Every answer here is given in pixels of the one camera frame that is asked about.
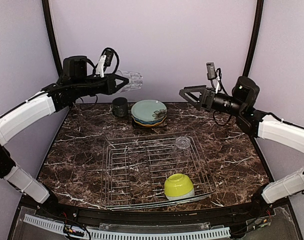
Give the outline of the clear glass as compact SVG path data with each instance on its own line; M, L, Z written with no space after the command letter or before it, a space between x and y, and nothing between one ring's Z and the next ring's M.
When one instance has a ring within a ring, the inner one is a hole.
M178 156L187 156L190 154L191 141L187 136L180 136L175 139L173 153Z
M143 84L143 77L139 72L117 70L116 74L129 79L129 83L122 87L118 93L129 92L133 90L139 90Z

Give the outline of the grey mug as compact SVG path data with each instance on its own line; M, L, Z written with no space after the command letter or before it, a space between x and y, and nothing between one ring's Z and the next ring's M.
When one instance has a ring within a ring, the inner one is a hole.
M128 100L125 97L117 97L112 100L112 114L119 118L128 115Z

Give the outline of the light green flower plate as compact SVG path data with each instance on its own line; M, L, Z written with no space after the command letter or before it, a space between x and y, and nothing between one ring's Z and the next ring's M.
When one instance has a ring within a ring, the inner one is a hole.
M163 119L167 114L167 107L158 100L146 99L135 103L131 108L131 115L143 122L154 122Z

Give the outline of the blue dotted plate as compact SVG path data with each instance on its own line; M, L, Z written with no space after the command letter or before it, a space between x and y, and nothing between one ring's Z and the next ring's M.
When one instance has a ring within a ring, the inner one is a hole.
M162 119L155 120L155 121L142 121L142 120L137 119L137 118L135 118L135 117L132 117L132 119L133 119L134 121L136 121L136 122L143 123L143 124L155 124L155 123L158 123L158 122L162 122L162 123L163 123L163 122L167 119L167 117L164 117L164 118L162 118Z

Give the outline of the yellow dotted plate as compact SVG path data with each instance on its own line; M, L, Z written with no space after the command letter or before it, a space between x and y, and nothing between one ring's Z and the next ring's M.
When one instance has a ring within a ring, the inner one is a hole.
M157 123L155 123L155 124L143 124L143 123L134 121L134 124L136 124L136 125L138 125L138 126L140 126L140 127L144 127L144 128L153 128L153 127L160 126L160 125L162 125L163 123L162 123L162 122L157 122Z

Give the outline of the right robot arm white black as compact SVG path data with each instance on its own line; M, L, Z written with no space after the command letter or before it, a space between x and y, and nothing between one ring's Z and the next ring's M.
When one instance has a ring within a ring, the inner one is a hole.
M248 136L280 143L304 154L304 127L284 121L270 112L255 109L259 86L248 77L240 76L232 95L215 92L205 85L184 87L179 92L197 110L226 113ZM304 194L304 166L284 178L271 182L255 196L256 201L270 205L279 199Z

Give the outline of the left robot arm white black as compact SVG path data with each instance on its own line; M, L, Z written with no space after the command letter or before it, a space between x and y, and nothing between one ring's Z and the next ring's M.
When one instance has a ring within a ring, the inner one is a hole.
M6 180L41 205L55 199L55 195L23 170L11 158L5 145L22 130L73 105L77 99L97 94L112 95L129 83L128 78L115 71L105 73L105 68L110 66L110 58L106 54L99 58L97 65L92 66L91 75L87 74L87 65L92 65L92 61L83 55L64 59L63 72L56 83L44 87L0 116L0 179Z

